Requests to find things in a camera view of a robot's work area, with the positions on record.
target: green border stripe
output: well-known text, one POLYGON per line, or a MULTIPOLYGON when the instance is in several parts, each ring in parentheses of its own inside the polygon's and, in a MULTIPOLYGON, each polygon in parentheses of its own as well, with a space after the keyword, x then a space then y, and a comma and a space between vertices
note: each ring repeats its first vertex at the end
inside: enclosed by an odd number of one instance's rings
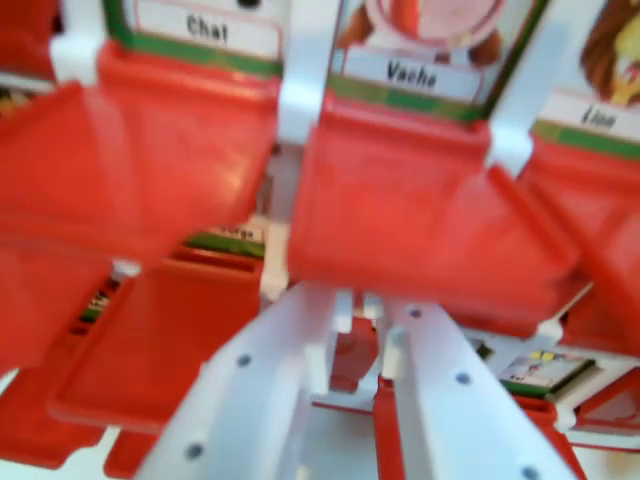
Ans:
POLYGON ((234 253, 247 257, 264 258, 265 246, 262 243, 247 242, 235 238, 212 235, 210 233, 198 233, 189 238, 184 245, 189 248, 198 248, 213 252, 234 253))

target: screw hole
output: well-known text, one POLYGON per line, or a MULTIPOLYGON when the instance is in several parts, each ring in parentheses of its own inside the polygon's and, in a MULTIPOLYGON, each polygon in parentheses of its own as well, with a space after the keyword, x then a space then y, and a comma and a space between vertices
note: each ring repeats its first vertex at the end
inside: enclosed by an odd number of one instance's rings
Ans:
POLYGON ((73 326, 73 327, 69 328, 69 333, 71 335, 83 336, 83 335, 86 335, 89 332, 88 332, 88 330, 86 328, 79 327, 79 326, 73 326))
POLYGON ((462 385, 469 385, 471 383, 471 377, 466 372, 460 372, 456 375, 456 382, 462 385))
POLYGON ((251 357, 249 355, 242 355, 242 356, 238 357, 238 360, 236 360, 236 363, 241 368, 242 367, 246 367, 247 365, 249 365, 251 363, 251 357))
POLYGON ((409 315, 413 318, 420 318, 422 316, 422 310, 418 307, 409 307, 409 315))
POLYGON ((560 321, 560 325, 565 327, 567 325, 567 322, 569 321, 569 312, 564 312, 560 317, 559 321, 560 321))
POLYGON ((262 3, 262 0, 237 0, 238 5, 242 8, 257 8, 262 3))
POLYGON ((187 447, 187 451, 185 452, 185 455, 189 460, 196 460, 202 455, 203 452, 204 452, 204 447, 201 444, 192 443, 187 447))
POLYGON ((524 467, 522 469, 522 476, 527 480, 540 480, 538 470, 533 467, 524 467))

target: label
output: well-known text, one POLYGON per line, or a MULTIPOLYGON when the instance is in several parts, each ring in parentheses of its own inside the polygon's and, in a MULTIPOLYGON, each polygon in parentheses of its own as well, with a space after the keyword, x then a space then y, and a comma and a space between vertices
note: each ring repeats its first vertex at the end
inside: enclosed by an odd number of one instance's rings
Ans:
POLYGON ((594 133, 640 140, 640 111, 563 91, 555 91, 550 96, 539 118, 594 133))
POLYGON ((265 234, 262 228, 255 225, 241 225, 239 227, 220 227, 211 228, 207 233, 219 235, 225 238, 241 240, 243 242, 265 243, 265 234))
POLYGON ((279 26, 268 19, 159 0, 138 0, 134 15, 139 31, 265 59, 281 57, 279 26))
POLYGON ((254 215, 251 220, 234 227, 214 227, 190 237, 185 245, 190 248, 233 253, 264 258, 273 178, 266 176, 258 189, 254 215))
POLYGON ((581 371, 589 364, 589 360, 576 355, 560 354, 548 351, 534 352, 528 357, 514 361, 501 375, 500 380, 520 386, 539 387, 531 391, 535 394, 546 394, 557 388, 572 374, 581 371))
POLYGON ((574 32, 535 132, 548 140, 640 156, 640 2, 552 7, 574 32))
POLYGON ((475 120, 499 93, 544 3, 344 0, 329 87, 360 101, 475 120))
POLYGON ((390 88, 473 102, 482 73, 363 47, 350 48, 342 73, 390 88))

